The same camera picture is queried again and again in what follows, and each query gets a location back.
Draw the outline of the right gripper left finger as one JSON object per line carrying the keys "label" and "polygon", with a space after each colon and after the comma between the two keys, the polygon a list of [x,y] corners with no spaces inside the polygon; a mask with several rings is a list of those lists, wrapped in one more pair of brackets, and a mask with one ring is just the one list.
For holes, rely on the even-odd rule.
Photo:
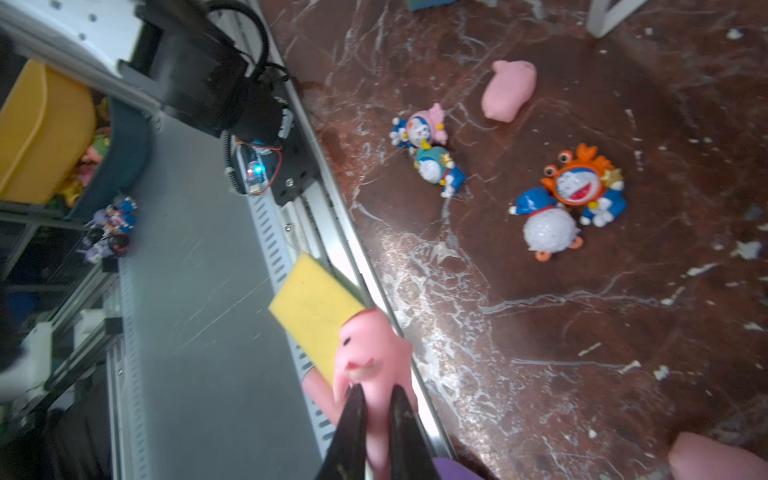
{"label": "right gripper left finger", "polygon": [[316,480],[366,478],[367,403],[361,385],[349,392],[339,424]]}

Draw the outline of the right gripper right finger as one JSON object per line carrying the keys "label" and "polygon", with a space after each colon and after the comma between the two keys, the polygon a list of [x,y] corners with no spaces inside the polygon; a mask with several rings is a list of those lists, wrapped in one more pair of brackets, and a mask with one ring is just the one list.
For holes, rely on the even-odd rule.
{"label": "right gripper right finger", "polygon": [[439,480],[417,415],[405,389],[395,385],[389,409],[389,469],[392,480]]}

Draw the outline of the pink pig toy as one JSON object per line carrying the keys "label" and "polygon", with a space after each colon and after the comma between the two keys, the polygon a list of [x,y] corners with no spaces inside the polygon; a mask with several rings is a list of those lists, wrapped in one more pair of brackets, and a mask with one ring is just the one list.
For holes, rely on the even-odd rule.
{"label": "pink pig toy", "polygon": [[413,345],[399,336],[378,309],[364,310],[340,329],[334,361],[333,394],[341,403],[347,390],[361,385],[367,403],[367,459],[376,479],[388,479],[389,409],[392,390],[401,385],[413,408],[418,407],[412,384]]}
{"label": "pink pig toy", "polygon": [[531,99],[536,88],[536,67],[525,60],[497,60],[493,77],[481,98],[481,109],[490,120],[511,123]]}
{"label": "pink pig toy", "polygon": [[766,479],[767,462],[713,439],[682,432],[668,454],[675,479]]}

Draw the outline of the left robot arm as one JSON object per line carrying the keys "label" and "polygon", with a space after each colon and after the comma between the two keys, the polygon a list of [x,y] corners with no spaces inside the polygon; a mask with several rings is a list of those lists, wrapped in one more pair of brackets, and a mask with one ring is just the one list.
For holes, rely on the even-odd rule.
{"label": "left robot arm", "polygon": [[293,126],[268,78],[269,33],[243,1],[4,1],[17,43],[100,73],[201,132],[275,147]]}

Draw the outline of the white two-tier shelf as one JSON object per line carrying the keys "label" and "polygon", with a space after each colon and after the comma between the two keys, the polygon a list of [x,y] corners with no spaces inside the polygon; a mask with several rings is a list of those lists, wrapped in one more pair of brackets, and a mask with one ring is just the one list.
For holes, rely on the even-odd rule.
{"label": "white two-tier shelf", "polygon": [[586,20],[587,31],[597,39],[605,37],[648,0],[591,0]]}

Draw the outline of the yellow sponge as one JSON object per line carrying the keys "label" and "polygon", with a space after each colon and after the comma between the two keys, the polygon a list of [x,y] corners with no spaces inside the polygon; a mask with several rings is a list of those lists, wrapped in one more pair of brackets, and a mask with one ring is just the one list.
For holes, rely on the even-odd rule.
{"label": "yellow sponge", "polygon": [[340,329],[364,309],[363,303],[307,253],[299,255],[269,306],[328,383],[333,382]]}

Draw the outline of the white sheep Doraemon figure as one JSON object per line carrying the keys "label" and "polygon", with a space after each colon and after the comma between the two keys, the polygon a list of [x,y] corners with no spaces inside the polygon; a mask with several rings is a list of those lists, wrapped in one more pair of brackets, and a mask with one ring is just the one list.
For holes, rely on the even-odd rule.
{"label": "white sheep Doraemon figure", "polygon": [[521,194],[508,208],[508,213],[527,217],[523,237],[539,262],[547,262],[554,254],[584,245],[575,219],[544,187]]}

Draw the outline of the teal Doraemon figure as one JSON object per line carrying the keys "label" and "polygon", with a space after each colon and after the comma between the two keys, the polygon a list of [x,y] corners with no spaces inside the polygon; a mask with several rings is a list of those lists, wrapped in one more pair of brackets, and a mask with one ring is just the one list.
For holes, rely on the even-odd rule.
{"label": "teal Doraemon figure", "polygon": [[442,188],[442,198],[453,197],[467,178],[451,153],[440,146],[419,149],[415,156],[414,168],[422,179]]}

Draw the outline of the green circuit board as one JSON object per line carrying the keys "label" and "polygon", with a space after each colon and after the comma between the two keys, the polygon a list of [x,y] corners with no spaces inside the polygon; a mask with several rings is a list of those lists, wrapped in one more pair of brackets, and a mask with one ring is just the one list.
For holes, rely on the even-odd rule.
{"label": "green circuit board", "polygon": [[252,196],[265,193],[279,170],[282,159],[280,150],[240,144],[235,152],[243,175],[245,193]]}

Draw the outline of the pink hooded Doraemon figure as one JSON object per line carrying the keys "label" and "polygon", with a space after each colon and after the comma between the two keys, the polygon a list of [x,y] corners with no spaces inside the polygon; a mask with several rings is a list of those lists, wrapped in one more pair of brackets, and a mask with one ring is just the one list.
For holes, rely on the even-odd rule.
{"label": "pink hooded Doraemon figure", "polygon": [[408,118],[393,118],[392,124],[389,134],[391,144],[407,149],[411,154],[448,143],[445,111],[437,102],[429,109],[417,111]]}

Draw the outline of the yellow storage bin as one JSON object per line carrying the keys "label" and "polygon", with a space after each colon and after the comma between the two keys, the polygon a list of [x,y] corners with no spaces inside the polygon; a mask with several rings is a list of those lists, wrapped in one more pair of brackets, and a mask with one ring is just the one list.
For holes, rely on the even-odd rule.
{"label": "yellow storage bin", "polygon": [[28,60],[1,109],[1,199],[44,204],[91,144],[91,89]]}

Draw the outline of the green sponge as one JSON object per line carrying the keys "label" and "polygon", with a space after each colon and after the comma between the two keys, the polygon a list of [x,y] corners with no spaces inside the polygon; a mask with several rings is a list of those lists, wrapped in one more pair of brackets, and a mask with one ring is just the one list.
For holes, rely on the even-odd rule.
{"label": "green sponge", "polygon": [[420,11],[428,8],[441,7],[455,3],[457,0],[407,0],[406,4],[410,11]]}

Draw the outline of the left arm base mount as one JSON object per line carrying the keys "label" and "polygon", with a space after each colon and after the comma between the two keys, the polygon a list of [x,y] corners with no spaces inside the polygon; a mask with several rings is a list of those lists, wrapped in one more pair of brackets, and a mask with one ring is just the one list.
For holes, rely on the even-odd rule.
{"label": "left arm base mount", "polygon": [[[257,139],[247,142],[225,131],[222,134],[225,175],[230,180],[232,190],[236,194],[249,197],[272,196],[276,204],[282,207],[299,199],[320,178],[320,173],[307,134],[297,118],[300,113],[300,106],[290,99],[287,88],[282,84],[276,84],[272,94],[282,108],[282,119],[277,140],[272,143]],[[243,175],[235,152],[236,147],[240,144],[274,148],[281,152],[282,159],[279,170],[272,185],[262,195],[252,196],[245,193]]]}

